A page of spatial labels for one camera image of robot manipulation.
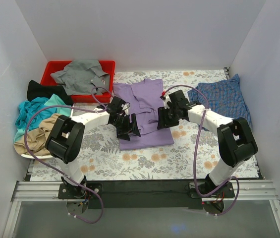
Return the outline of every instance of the flower pattern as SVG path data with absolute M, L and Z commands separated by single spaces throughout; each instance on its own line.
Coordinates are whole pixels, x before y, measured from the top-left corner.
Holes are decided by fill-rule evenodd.
M 114 81 L 132 84 L 144 78 L 161 78 L 164 88 L 167 89 L 177 84 L 196 87 L 200 82 L 225 80 L 225 74 L 223 70 L 121 72 L 115 74 Z M 190 90 L 181 89 L 184 93 Z M 97 104 L 78 103 L 75 106 L 94 109 Z M 179 126 L 171 128 L 175 142 L 173 145 L 120 151 L 115 128 L 112 125 L 102 126 L 84 133 L 77 160 L 87 180 L 191 179 L 198 128 L 196 124 L 181 120 Z M 197 157 L 197 177 L 204 178 L 217 165 L 219 158 L 217 137 L 209 131 L 202 130 Z M 46 162 L 60 169 L 55 159 Z M 234 175 L 239 178 L 257 178 L 255 160 L 251 158 L 246 161 Z M 60 174 L 54 170 L 39 163 L 34 164 L 31 181 L 60 180 Z

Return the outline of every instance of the gray garment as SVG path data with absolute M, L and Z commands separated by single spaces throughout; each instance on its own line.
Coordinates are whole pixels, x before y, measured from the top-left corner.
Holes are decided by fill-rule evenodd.
M 97 60 L 75 59 L 64 70 L 51 73 L 51 77 L 64 87 L 67 95 L 91 95 L 95 86 L 109 90 L 110 75 L 102 71 Z M 104 89 L 97 89 L 96 94 L 104 92 Z

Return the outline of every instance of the beige cloth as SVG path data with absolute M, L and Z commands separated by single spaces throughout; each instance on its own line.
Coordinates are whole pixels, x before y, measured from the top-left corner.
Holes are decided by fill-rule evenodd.
M 38 128 L 27 132 L 27 144 L 36 156 L 50 155 L 50 152 L 45 149 L 45 142 L 59 116 L 60 114 L 55 113 L 50 118 L 41 121 Z M 25 148 L 24 135 L 14 143 L 14 148 L 19 155 L 29 155 Z

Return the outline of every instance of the navy blue fabric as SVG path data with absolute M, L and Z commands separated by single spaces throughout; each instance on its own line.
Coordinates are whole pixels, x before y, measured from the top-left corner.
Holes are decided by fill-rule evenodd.
M 199 83 L 197 89 L 206 96 L 212 111 L 233 119 L 245 118 L 252 128 L 249 109 L 244 103 L 240 90 L 238 74 L 231 79 L 216 83 Z M 203 105 L 206 104 L 205 99 L 193 89 L 188 91 L 188 98 L 191 102 L 198 101 Z

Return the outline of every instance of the wall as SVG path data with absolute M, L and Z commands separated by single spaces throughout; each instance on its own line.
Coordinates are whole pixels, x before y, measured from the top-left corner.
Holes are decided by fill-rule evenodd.
M 28 161 L 14 151 L 17 106 L 26 99 L 28 81 L 40 80 L 46 59 L 14 0 L 0 0 L 0 237 L 16 180 Z
M 258 163 L 280 195 L 280 1 L 265 3 L 231 66 L 253 121 Z
M 264 0 L 16 0 L 48 60 L 117 70 L 229 66 Z

